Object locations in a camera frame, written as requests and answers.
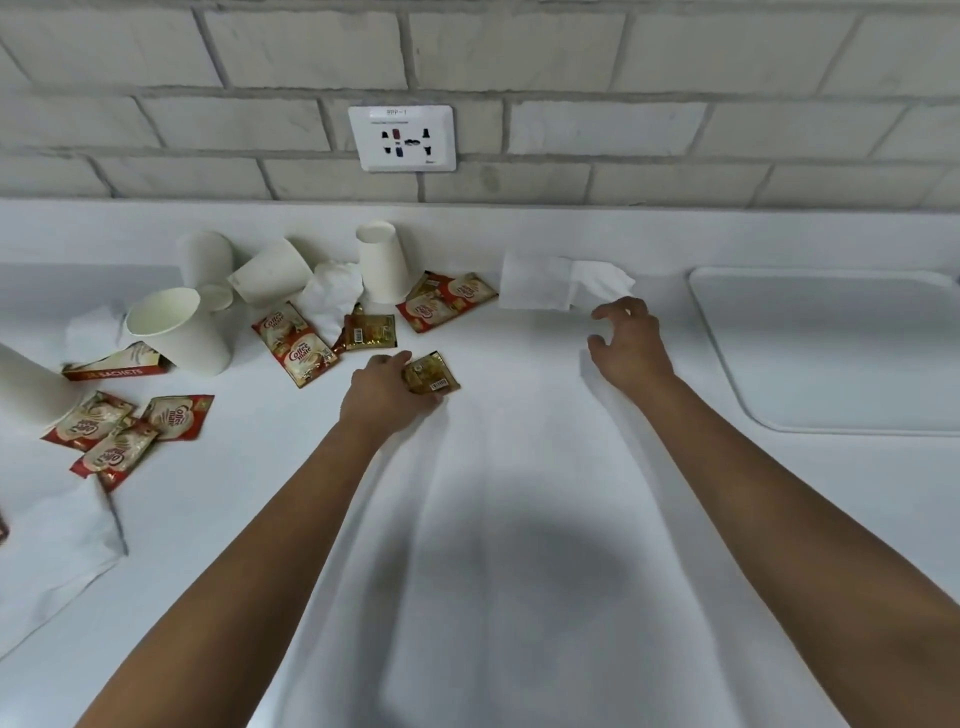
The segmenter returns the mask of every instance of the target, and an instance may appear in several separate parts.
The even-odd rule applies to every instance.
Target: wall
[[[958,0],[0,0],[0,194],[960,207]],[[449,103],[371,175],[347,108]]]

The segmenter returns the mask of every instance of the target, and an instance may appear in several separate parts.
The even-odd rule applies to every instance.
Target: white paper cup
[[[83,390],[23,354],[0,344],[0,418],[38,436],[80,403]]]
[[[410,292],[410,271],[396,228],[383,220],[361,225],[356,232],[363,285],[374,303],[401,303]]]
[[[230,350],[193,288],[152,293],[131,307],[124,326],[187,372],[216,376],[230,363]]]
[[[303,256],[284,238],[258,253],[228,281],[244,301],[262,306],[299,293],[312,276]]]
[[[177,260],[183,284],[196,288],[208,311],[233,303],[227,278],[233,273],[233,248],[219,232],[191,232],[177,241]]]

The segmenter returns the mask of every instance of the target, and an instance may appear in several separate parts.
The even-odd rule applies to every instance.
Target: wall socket
[[[453,172],[453,107],[350,107],[360,166],[367,172]]]

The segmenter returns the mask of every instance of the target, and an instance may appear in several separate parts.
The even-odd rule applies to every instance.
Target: right hand
[[[604,378],[628,397],[674,378],[673,365],[660,339],[660,322],[640,299],[626,296],[593,311],[594,319],[613,324],[613,339],[593,334],[587,340],[590,358]]]
[[[403,367],[411,356],[410,352],[377,354],[364,369],[354,372],[340,406],[340,422],[370,433],[379,447],[419,415],[434,410],[442,400],[440,395],[415,395],[403,381]]]

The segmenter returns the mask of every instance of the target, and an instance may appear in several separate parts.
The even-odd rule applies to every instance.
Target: napkin
[[[320,338],[332,345],[344,329],[344,316],[353,310],[362,294],[360,265],[330,261],[314,268],[313,278],[293,304],[310,319]]]
[[[0,546],[0,658],[127,552],[96,478],[16,495],[4,497],[10,536]]]
[[[634,283],[612,263],[507,253],[500,278],[500,307],[590,310],[629,296]]]

